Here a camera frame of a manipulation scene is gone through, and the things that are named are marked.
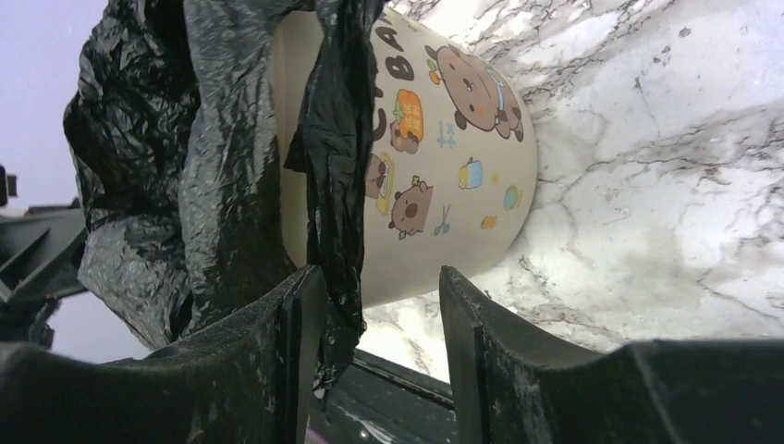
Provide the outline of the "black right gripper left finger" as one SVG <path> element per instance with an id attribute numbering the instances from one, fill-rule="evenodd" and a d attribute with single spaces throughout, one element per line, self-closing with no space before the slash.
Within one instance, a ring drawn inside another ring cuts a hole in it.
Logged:
<path id="1" fill-rule="evenodd" d="M 148 357 L 1 348 L 5 443 L 301 443 L 325 324 L 320 268 Z"/>

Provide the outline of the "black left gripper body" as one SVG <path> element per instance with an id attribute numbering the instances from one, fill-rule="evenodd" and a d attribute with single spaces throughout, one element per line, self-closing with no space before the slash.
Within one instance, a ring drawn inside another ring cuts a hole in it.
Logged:
<path id="1" fill-rule="evenodd" d="M 86 288 L 78 279 L 86 241 L 80 200 L 9 208 L 18 178 L 1 169 L 1 340 L 52 347 L 47 324 L 63 299 Z"/>

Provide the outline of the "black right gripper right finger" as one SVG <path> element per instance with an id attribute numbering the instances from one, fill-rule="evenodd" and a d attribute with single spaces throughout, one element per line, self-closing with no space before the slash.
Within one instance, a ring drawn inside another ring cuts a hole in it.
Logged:
<path id="1" fill-rule="evenodd" d="M 779 443 L 779 339 L 649 340 L 610 353 L 552 335 L 444 266 L 439 300 L 462 443 Z"/>

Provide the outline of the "black plastic trash bag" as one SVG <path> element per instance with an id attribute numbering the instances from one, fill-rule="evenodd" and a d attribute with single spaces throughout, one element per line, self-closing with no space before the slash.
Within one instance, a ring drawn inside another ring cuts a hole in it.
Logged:
<path id="1" fill-rule="evenodd" d="M 87 241 L 80 282 L 147 348 L 256 301 L 294 271 L 282 238 L 271 49 L 312 12 L 287 165 L 307 179 L 307 256 L 325 275 L 317 394 L 349 367 L 361 314 L 364 176 L 379 1 L 111 1 L 80 53 L 64 130 Z"/>

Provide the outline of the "beige cylindrical trash bin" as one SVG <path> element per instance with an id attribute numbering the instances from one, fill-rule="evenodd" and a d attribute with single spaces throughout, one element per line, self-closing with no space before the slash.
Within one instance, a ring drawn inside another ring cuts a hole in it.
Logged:
<path id="1" fill-rule="evenodd" d="M 537 171 L 533 123 L 499 70 L 393 9 L 370 40 L 367 307 L 435 290 L 443 265 L 474 276 L 499 262 L 529 213 Z"/>

